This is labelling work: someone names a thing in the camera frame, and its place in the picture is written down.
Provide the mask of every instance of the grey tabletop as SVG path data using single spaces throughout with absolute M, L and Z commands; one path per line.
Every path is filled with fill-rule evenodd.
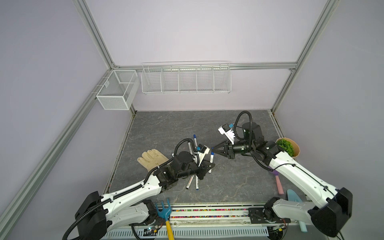
M 225 123 L 234 123 L 240 112 L 137 112 L 109 191 L 125 188 L 144 179 L 148 171 L 137 162 L 144 151 L 157 149 L 171 158 L 176 144 L 184 138 L 193 138 L 193 134 L 196 134 L 198 143 L 208 147 L 224 141 L 226 137 L 219 133 L 218 128 Z M 278 135 L 268 111 L 250 112 L 253 122 L 260 125 L 265 140 L 276 141 Z M 248 121 L 248 116 L 243 115 L 238 125 Z M 184 143 L 180 151 L 189 151 L 188 145 Z M 274 196 L 280 196 L 275 176 L 257 165 L 253 158 L 236 155 L 233 160 L 215 154 L 214 163 L 216 166 L 212 173 L 199 181 L 198 191 L 195 181 L 186 189 L 189 178 L 179 179 L 175 187 L 149 199 L 159 202 L 169 198 L 171 203 L 266 202 Z M 292 189 L 301 199 L 305 199 L 303 192 L 293 183 L 282 175 L 279 177 L 285 192 Z

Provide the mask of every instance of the green plant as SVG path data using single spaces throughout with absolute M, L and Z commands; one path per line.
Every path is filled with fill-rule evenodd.
M 279 141 L 276 142 L 276 144 L 282 147 L 289 154 L 289 156 L 293 157 L 293 155 L 295 154 L 293 150 L 293 146 L 290 141 L 287 141 L 285 139 L 280 139 Z

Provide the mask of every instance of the beige flower pot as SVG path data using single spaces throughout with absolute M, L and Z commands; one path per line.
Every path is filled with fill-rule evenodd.
M 286 137 L 281 137 L 281 138 L 277 139 L 276 142 L 279 141 L 280 139 L 285 139 L 292 144 L 293 151 L 294 151 L 294 155 L 292 157 L 293 159 L 295 159 L 297 156 L 299 156 L 300 148 L 299 148 L 299 145 L 297 145 L 297 143 L 295 143 L 294 140 L 286 138 Z

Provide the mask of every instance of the white wall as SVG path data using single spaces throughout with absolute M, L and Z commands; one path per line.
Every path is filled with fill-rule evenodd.
M 384 2 L 341 1 L 277 117 L 301 163 L 353 193 L 347 240 L 382 239 Z
M 119 66 L 296 61 L 326 0 L 87 0 Z
M 106 71 L 71 1 L 0 3 L 0 214 Z M 129 111 L 91 110 L 9 239 L 61 239 L 103 191 Z
M 230 93 L 145 95 L 141 86 L 133 105 L 138 111 L 271 109 L 290 71 L 234 70 Z

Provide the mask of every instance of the white mesh basket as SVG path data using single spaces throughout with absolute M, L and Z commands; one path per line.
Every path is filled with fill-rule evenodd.
M 96 97 L 105 110 L 129 110 L 139 85 L 135 70 L 113 70 Z
M 229 64 L 144 67 L 144 94 L 220 93 L 231 91 Z

